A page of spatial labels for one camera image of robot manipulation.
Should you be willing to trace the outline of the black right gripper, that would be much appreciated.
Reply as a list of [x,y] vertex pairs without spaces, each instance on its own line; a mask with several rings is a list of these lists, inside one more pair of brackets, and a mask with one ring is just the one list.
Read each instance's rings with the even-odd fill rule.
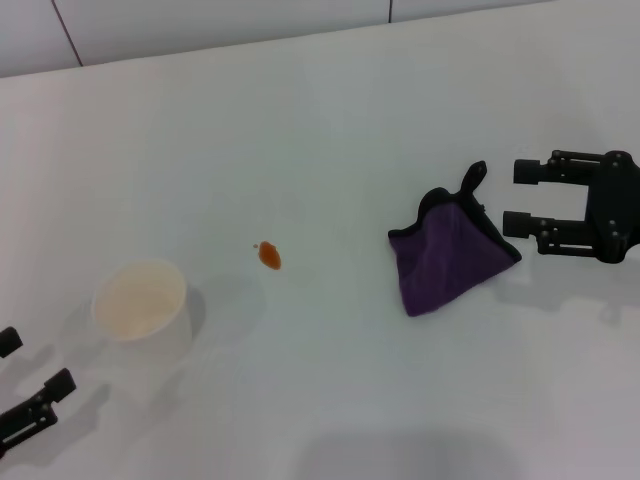
[[541,255],[597,258],[617,264],[639,244],[639,167],[624,151],[591,154],[553,150],[546,163],[518,159],[515,184],[562,183],[588,187],[584,221],[505,211],[503,235],[534,237]]

